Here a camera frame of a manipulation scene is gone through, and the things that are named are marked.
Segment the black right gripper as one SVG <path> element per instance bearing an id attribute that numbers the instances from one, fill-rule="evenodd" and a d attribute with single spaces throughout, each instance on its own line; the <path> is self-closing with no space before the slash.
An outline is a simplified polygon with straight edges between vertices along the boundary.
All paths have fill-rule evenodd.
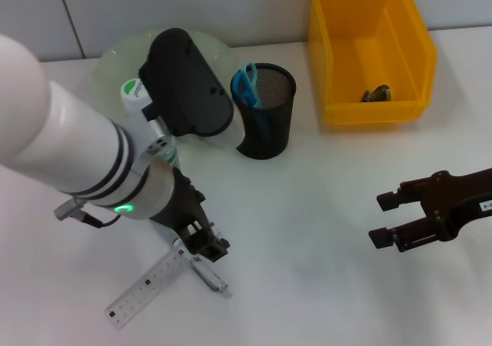
<path id="1" fill-rule="evenodd" d="M 376 249 L 396 245 L 405 252 L 434 241 L 451 241 L 466 224 L 492 216 L 492 168 L 461 176 L 439 171 L 404 181 L 396 192 L 378 195 L 377 202 L 383 211 L 420 202 L 427 218 L 369 231 Z"/>

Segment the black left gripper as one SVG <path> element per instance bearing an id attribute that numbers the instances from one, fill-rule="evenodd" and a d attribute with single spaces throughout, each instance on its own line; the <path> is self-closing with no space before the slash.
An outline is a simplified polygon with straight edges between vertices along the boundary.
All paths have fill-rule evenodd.
<path id="1" fill-rule="evenodd" d="M 191 180 L 173 168 L 174 188 L 169 202 L 154 216 L 153 222 L 164 225 L 178 235 L 187 235 L 185 245 L 209 261 L 217 261 L 228 254 L 230 243 L 224 238 L 209 241 L 211 226 L 201 203 L 204 195 Z"/>

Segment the clear plastic ruler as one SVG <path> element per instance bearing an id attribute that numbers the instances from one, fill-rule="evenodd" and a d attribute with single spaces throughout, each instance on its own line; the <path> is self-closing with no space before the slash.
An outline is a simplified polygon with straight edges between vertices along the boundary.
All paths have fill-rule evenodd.
<path id="1" fill-rule="evenodd" d="M 184 257 L 173 247 L 173 242 L 180 239 L 178 235 L 170 228 L 157 223 L 154 223 L 153 227 L 171 248 L 105 309 L 106 318 L 117 330 L 122 329 L 181 274 L 192 271 Z"/>

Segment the green plastic wrapper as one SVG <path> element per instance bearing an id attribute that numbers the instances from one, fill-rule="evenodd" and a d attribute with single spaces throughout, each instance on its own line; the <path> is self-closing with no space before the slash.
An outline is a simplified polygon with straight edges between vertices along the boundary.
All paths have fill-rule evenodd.
<path id="1" fill-rule="evenodd" d="M 365 91 L 361 97 L 362 103 L 386 102 L 391 100 L 391 89 L 388 85 L 380 85 L 373 91 Z"/>

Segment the blue scissors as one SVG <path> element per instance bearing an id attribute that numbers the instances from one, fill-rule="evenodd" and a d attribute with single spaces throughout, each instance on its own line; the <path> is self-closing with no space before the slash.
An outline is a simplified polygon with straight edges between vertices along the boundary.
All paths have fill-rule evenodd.
<path id="1" fill-rule="evenodd" d="M 257 80 L 258 69 L 255 63 L 244 63 L 232 78 L 232 95 L 238 98 L 240 103 L 254 109 L 253 116 L 258 132 L 263 141 L 270 141 L 271 131 L 268 120 L 262 111 L 264 107 L 258 94 Z"/>

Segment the clear bottle with green label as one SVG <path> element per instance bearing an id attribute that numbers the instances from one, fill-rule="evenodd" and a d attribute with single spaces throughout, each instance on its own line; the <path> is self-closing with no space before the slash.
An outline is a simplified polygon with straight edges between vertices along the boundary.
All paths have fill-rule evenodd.
<path id="1" fill-rule="evenodd" d="M 158 144 L 153 147 L 153 151 L 171 167 L 180 168 L 175 137 L 160 116 L 148 120 L 144 115 L 144 109 L 153 105 L 153 102 L 142 80 L 133 78 L 126 81 L 121 86 L 120 95 L 128 112 L 124 126 L 135 141 L 137 150 L 142 151 L 147 141 L 149 145 L 156 140 Z"/>

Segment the grey clear pen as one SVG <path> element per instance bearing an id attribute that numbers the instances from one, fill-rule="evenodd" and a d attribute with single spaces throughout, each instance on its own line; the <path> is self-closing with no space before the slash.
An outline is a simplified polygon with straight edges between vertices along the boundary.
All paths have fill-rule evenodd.
<path id="1" fill-rule="evenodd" d="M 208 288 L 218 293 L 225 299 L 230 299 L 232 293 L 229 290 L 228 284 L 217 275 L 217 273 L 206 264 L 199 255 L 193 255 L 184 245 L 181 239 L 176 239 L 173 242 L 173 247 L 178 250 L 178 253 L 184 257 L 191 270 L 208 286 Z"/>

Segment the black mesh pen holder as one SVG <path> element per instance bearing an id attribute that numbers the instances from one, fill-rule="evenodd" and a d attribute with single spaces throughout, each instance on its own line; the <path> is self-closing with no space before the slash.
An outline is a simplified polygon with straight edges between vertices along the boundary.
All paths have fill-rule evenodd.
<path id="1" fill-rule="evenodd" d="M 248 158 L 268 160 L 281 154 L 288 146 L 296 81 L 289 71 L 271 63 L 255 63 L 258 69 L 257 88 L 268 120 L 271 140 L 263 141 L 253 116 L 253 108 L 232 95 L 244 123 L 244 138 L 237 150 Z"/>

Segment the green glass fruit plate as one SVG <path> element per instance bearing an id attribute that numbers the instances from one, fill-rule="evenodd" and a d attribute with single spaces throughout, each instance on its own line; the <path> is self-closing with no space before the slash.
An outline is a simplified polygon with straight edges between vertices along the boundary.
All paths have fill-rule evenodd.
<path id="1" fill-rule="evenodd" d="M 124 124 L 128 112 L 121 100 L 121 86 L 130 79 L 139 78 L 138 70 L 145 63 L 150 44 L 158 34 L 167 29 L 153 29 L 130 35 L 103 53 L 88 80 L 92 103 L 99 112 L 119 124 Z M 192 36 L 221 83 L 226 85 L 232 99 L 229 85 L 240 64 L 236 54 L 224 42 L 212 35 L 183 29 Z M 237 105 L 235 103 L 234 105 L 241 116 Z"/>

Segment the yellow plastic bin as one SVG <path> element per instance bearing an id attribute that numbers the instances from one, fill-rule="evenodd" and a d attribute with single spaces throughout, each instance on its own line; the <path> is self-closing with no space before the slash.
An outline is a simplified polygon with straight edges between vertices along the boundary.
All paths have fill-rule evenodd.
<path id="1" fill-rule="evenodd" d="M 414 0 L 311 0 L 308 50 L 321 117 L 334 127 L 399 124 L 431 103 L 437 49 Z M 391 100 L 362 103 L 380 85 Z"/>

